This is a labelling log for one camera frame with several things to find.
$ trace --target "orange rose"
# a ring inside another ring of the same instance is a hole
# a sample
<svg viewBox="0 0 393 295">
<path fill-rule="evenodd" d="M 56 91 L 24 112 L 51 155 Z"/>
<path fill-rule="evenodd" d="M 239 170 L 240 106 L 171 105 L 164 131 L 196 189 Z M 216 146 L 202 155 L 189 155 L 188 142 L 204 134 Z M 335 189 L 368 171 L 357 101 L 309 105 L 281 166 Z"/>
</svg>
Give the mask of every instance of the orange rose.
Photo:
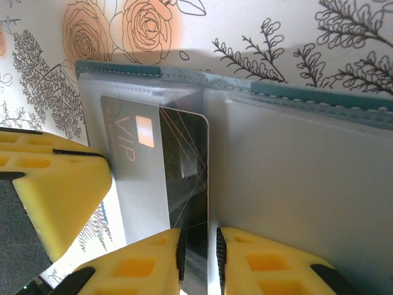
<svg viewBox="0 0 393 295">
<path fill-rule="evenodd" d="M 5 52 L 6 52 L 6 37 L 4 35 L 2 25 L 0 25 L 0 56 L 5 54 Z"/>
<path fill-rule="evenodd" d="M 77 0 L 68 5 L 63 23 L 63 46 L 72 65 L 81 59 L 111 60 L 113 41 L 109 24 L 97 4 Z"/>
<path fill-rule="evenodd" d="M 112 37 L 129 60 L 156 64 L 170 50 L 171 19 L 170 9 L 161 0 L 126 0 L 123 11 L 111 22 Z"/>
</svg>

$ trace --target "card holder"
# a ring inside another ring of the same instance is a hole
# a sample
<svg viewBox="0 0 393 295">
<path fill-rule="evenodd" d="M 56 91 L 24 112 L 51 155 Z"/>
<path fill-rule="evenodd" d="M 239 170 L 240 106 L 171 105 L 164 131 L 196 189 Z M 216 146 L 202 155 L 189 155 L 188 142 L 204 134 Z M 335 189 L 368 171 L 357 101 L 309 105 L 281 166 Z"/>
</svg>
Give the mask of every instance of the card holder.
<svg viewBox="0 0 393 295">
<path fill-rule="evenodd" d="M 102 96 L 115 110 L 130 101 L 207 120 L 210 288 L 216 228 L 230 226 L 316 254 L 367 293 L 393 294 L 392 100 L 92 61 L 77 75 L 90 144 L 107 155 Z"/>
</svg>

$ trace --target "card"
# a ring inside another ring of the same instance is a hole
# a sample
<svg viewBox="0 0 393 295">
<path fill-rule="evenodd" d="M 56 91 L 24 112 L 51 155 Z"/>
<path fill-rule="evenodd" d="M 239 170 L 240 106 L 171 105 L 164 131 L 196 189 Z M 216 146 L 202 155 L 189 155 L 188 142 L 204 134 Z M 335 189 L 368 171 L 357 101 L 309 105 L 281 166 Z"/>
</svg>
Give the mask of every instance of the card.
<svg viewBox="0 0 393 295">
<path fill-rule="evenodd" d="M 200 114 L 109 96 L 101 108 L 127 244 L 186 231 L 182 289 L 207 294 L 208 123 Z"/>
</svg>

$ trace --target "teal trim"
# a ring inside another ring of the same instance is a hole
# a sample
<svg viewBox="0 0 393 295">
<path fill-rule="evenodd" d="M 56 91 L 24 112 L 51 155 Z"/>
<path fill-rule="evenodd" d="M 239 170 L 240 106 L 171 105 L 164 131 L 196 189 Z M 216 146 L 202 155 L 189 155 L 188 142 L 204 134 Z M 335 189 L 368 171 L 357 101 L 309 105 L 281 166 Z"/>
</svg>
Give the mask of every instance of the teal trim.
<svg viewBox="0 0 393 295">
<path fill-rule="evenodd" d="M 251 92 L 257 94 L 274 95 L 294 100 L 313 101 L 315 103 L 327 103 L 331 106 L 344 108 L 360 108 L 364 110 L 386 108 L 393 111 L 393 100 L 383 99 L 363 94 L 343 93 L 319 88 L 296 87 L 288 84 L 274 84 L 271 82 L 253 82 Z"/>
<path fill-rule="evenodd" d="M 76 76 L 86 71 L 102 71 L 110 73 L 132 73 L 137 75 L 161 76 L 159 66 L 121 65 L 94 60 L 78 60 L 75 63 Z"/>
</svg>

